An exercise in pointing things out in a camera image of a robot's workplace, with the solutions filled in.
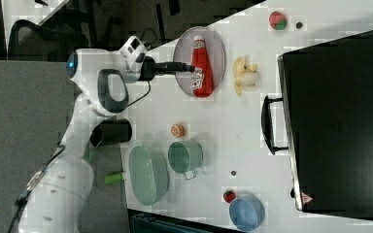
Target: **ketchup bottle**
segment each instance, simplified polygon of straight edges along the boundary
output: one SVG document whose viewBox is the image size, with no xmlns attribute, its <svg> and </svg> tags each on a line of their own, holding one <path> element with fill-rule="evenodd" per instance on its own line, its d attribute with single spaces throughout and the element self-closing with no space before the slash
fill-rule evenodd
<svg viewBox="0 0 373 233">
<path fill-rule="evenodd" d="M 208 59 L 205 41 L 202 36 L 193 38 L 192 66 L 195 71 L 191 75 L 191 85 L 196 97 L 204 98 L 211 95 L 214 90 L 213 75 L 210 60 Z"/>
</svg>

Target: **green dish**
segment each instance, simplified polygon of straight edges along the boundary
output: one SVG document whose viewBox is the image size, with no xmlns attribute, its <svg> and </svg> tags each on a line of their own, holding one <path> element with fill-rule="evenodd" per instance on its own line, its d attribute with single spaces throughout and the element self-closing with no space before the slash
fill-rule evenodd
<svg viewBox="0 0 373 233">
<path fill-rule="evenodd" d="M 152 205 L 168 190 L 165 159 L 154 149 L 132 149 L 129 154 L 129 174 L 135 197 L 144 206 Z"/>
</svg>

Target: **teal mug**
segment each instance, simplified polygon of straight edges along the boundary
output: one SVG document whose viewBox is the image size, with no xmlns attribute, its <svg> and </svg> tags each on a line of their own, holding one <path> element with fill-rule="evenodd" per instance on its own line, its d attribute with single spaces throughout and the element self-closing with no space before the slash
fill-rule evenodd
<svg viewBox="0 0 373 233">
<path fill-rule="evenodd" d="M 194 140 L 175 142 L 168 149 L 168 161 L 176 173 L 184 174 L 185 180 L 194 179 L 202 163 L 202 148 Z"/>
</svg>

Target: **red ball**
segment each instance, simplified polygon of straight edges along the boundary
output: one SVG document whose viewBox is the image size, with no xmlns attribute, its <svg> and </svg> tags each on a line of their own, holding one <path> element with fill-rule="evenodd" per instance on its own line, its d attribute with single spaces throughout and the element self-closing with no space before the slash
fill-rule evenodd
<svg viewBox="0 0 373 233">
<path fill-rule="evenodd" d="M 281 13 L 279 13 L 279 12 L 273 12 L 269 16 L 269 24 L 275 30 L 284 30 L 287 27 L 287 19 Z"/>
<path fill-rule="evenodd" d="M 235 192 L 233 191 L 226 191 L 223 194 L 223 200 L 225 200 L 225 202 L 227 203 L 231 203 L 235 199 L 235 197 Z"/>
</svg>

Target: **red triangle sticker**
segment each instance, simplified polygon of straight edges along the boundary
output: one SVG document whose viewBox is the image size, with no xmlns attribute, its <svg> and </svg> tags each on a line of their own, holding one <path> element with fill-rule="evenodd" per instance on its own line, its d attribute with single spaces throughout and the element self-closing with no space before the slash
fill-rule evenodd
<svg viewBox="0 0 373 233">
<path fill-rule="evenodd" d="M 302 203 L 305 205 L 305 204 L 308 204 L 312 201 L 314 201 L 314 198 L 308 196 L 307 194 L 301 192 L 301 197 L 302 197 Z"/>
</svg>

